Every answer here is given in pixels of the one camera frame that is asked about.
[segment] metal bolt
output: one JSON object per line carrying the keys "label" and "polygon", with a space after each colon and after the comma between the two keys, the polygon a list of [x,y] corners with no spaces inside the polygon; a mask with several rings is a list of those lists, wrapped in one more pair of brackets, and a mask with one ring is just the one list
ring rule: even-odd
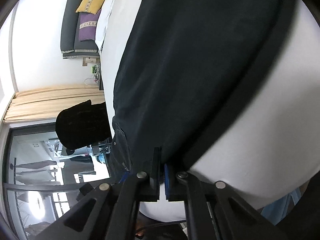
{"label": "metal bolt", "polygon": [[218,189],[223,189],[223,188],[226,187],[226,184],[225,184],[223,181],[218,181],[218,182],[216,183],[216,187],[217,187]]}
{"label": "metal bolt", "polygon": [[110,188],[110,185],[108,183],[102,183],[99,185],[99,189],[102,191],[108,190]]}
{"label": "metal bolt", "polygon": [[147,173],[145,173],[144,171],[140,171],[137,173],[137,177],[139,179],[144,179],[147,176]]}
{"label": "metal bolt", "polygon": [[185,172],[185,171],[180,171],[180,172],[178,172],[177,175],[178,175],[178,177],[181,178],[181,179],[188,177],[188,173]]}

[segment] beige curtain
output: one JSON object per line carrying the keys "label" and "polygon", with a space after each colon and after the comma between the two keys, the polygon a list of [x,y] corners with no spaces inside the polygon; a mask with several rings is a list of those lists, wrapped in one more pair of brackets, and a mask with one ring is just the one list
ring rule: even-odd
{"label": "beige curtain", "polygon": [[42,88],[16,93],[4,116],[4,122],[26,122],[56,118],[66,108],[87,100],[105,101],[103,91],[85,85]]}

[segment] white pillow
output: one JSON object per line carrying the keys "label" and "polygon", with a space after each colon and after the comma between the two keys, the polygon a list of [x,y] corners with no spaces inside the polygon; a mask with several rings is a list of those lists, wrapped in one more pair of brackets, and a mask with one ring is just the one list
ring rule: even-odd
{"label": "white pillow", "polygon": [[102,45],[103,45],[104,37],[106,36],[106,31],[109,23],[109,18],[111,15],[113,2],[114,0],[105,0],[101,7],[101,13],[97,22],[96,38],[95,38],[95,42],[99,50],[102,50]]}

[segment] cushion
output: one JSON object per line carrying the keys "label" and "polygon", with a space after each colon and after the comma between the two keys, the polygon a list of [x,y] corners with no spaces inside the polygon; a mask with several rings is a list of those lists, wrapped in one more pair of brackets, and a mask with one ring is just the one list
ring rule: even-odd
{"label": "cushion", "polygon": [[101,9],[97,14],[80,13],[79,41],[95,40],[97,22],[101,13]]}
{"label": "cushion", "polygon": [[80,31],[80,17],[78,18],[76,36],[74,39],[74,52],[98,52],[98,47],[93,40],[79,41],[79,31]]}
{"label": "cushion", "polygon": [[101,9],[104,0],[82,0],[76,12],[88,12],[97,14]]}
{"label": "cushion", "polygon": [[72,52],[75,44],[76,27],[79,14],[76,9],[82,0],[67,0],[61,26],[60,49],[62,53]]}
{"label": "cushion", "polygon": [[100,54],[98,52],[69,52],[69,53],[62,54],[62,58],[83,58],[83,57],[100,57]]}
{"label": "cushion", "polygon": [[99,50],[102,50],[102,45],[103,45],[104,37],[106,36],[106,31],[109,24],[109,18],[111,15],[114,1],[115,0],[105,0],[101,8],[101,13],[99,16],[99,20],[97,22],[96,38],[95,38],[95,42]]}

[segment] white cloth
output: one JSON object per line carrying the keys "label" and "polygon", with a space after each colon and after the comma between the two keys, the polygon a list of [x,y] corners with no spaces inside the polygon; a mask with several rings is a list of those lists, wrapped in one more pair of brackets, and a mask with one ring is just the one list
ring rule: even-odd
{"label": "white cloth", "polygon": [[111,15],[113,3],[115,0],[104,0],[101,7],[100,16],[96,27],[96,37],[95,42],[99,50],[102,50],[104,37],[106,36],[106,31],[109,23],[109,18]]}
{"label": "white cloth", "polygon": [[[113,135],[114,82],[140,3],[115,0],[101,53]],[[191,170],[207,181],[224,180],[255,208],[279,199],[316,174],[320,169],[319,51],[319,26],[299,0],[291,33],[266,83]],[[160,221],[174,220],[173,213],[184,211],[180,203],[159,201],[156,209],[153,204],[143,204],[143,213]]]}
{"label": "white cloth", "polygon": [[165,198],[164,184],[160,185],[160,200],[157,202],[140,202],[139,210],[145,216],[161,222],[173,222],[186,219],[184,202],[167,201]]}

